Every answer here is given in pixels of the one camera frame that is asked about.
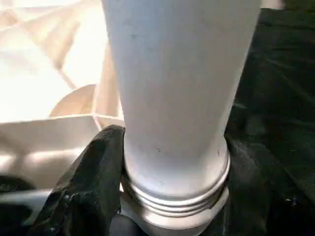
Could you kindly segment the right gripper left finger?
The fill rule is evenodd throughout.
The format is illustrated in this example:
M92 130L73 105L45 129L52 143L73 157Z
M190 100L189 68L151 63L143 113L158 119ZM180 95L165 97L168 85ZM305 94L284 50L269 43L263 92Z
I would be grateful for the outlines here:
M31 236L107 236L120 209L125 128L110 125L85 147L49 194Z

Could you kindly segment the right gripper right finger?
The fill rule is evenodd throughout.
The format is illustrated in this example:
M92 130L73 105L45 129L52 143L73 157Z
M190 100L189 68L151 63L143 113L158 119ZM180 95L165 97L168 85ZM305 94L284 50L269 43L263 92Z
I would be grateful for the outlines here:
M217 217L219 236L313 236L315 206L267 149L227 138L228 201Z

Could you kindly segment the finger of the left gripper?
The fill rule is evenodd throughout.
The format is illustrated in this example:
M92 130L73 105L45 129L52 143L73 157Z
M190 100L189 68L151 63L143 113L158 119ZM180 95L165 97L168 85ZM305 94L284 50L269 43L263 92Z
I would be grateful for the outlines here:
M32 210L23 205L0 205L0 235L25 236L29 226L24 222L31 216Z
M17 191L34 190L35 186L26 180L15 176L0 176L0 192L9 193Z

